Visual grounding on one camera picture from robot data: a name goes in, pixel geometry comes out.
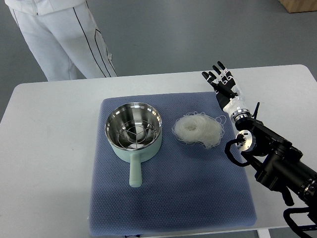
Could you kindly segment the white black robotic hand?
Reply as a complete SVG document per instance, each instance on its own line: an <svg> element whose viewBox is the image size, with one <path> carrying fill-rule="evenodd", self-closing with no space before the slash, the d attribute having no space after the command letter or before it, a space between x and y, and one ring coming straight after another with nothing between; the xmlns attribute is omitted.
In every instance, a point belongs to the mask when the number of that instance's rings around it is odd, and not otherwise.
<svg viewBox="0 0 317 238"><path fill-rule="evenodd" d="M227 113L233 122L242 117L250 117L250 110L245 105L245 97L231 71L220 61L212 66L213 71L203 71L202 76L212 86L222 111Z"/></svg>

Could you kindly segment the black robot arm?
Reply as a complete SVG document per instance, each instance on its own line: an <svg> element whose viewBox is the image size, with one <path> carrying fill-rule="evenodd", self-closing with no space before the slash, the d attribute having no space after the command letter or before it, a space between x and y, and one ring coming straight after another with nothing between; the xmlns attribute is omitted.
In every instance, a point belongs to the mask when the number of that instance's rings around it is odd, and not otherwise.
<svg viewBox="0 0 317 238"><path fill-rule="evenodd" d="M301 162L302 152L266 127L242 107L228 110L238 134L227 142L225 154L237 166L252 166L255 179L282 194L288 208L283 217L299 237L317 229L317 173Z"/></svg>

